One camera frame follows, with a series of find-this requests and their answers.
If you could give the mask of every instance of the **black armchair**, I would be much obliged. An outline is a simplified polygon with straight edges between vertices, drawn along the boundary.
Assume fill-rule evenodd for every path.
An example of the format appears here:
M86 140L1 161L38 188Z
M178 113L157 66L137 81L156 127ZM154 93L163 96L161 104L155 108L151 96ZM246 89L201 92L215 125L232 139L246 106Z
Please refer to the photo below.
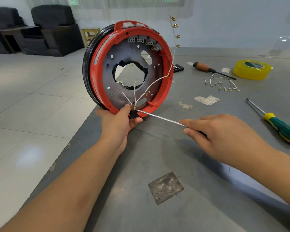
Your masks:
M23 19L19 16L17 9L0 7L0 30L25 26ZM4 37L0 32L0 54L10 54L19 50L15 39Z
M41 5L31 14L36 26L14 33L24 54L62 57L84 47L69 6Z

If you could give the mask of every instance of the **hand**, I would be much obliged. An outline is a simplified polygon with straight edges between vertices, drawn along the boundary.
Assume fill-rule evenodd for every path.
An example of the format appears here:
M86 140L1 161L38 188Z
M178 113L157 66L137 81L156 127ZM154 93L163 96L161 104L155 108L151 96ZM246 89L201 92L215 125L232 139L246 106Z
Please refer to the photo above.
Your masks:
M179 122L188 127L183 132L209 156L233 167L236 167L239 158L243 160L272 149L248 124L235 116L209 115L199 120L184 119Z
M108 110L98 108L96 114L102 119L102 133L100 140L106 140L118 150L120 155L126 145L127 136L131 129L143 121L142 118L129 119L130 105L126 104L114 115Z

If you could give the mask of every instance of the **wooden stool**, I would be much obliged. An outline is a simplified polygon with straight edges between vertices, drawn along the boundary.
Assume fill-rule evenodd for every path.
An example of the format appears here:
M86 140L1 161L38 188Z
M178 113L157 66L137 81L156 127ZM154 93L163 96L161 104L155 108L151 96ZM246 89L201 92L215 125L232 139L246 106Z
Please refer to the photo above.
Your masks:
M88 43L90 43L90 41L98 34L98 32L100 32L100 28L84 28L81 29L81 31L83 33L85 44L88 46Z

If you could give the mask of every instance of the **yellow tape roll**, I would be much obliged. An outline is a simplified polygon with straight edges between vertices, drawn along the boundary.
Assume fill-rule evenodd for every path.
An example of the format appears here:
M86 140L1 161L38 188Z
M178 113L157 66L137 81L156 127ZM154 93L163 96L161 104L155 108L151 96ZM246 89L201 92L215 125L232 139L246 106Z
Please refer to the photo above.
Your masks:
M236 63L233 73L245 79L263 80L271 70L271 66L254 60L240 60Z

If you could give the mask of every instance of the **gray workbench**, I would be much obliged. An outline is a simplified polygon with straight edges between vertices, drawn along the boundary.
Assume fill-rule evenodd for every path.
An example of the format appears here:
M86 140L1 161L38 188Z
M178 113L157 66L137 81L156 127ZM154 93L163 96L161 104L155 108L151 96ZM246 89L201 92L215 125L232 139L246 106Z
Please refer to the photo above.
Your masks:
M240 92L225 92L205 85L205 73L186 64L198 61L221 70L233 68L241 59L258 59L274 69L263 81L238 78ZM290 59L176 56L174 62L185 70L174 73L175 82L156 115L178 121L232 114L290 155L290 145L245 101L250 98L290 124ZM194 100L209 95L220 101L207 106ZM177 105L179 101L194 108L186 111ZM55 171L46 173L27 202L95 144L100 133L101 121L93 111L72 138L71 147L58 157ZM148 183L172 171L184 190L157 206ZM208 157L180 126L148 117L128 135L127 148L108 177L85 231L290 231L290 207L247 175Z

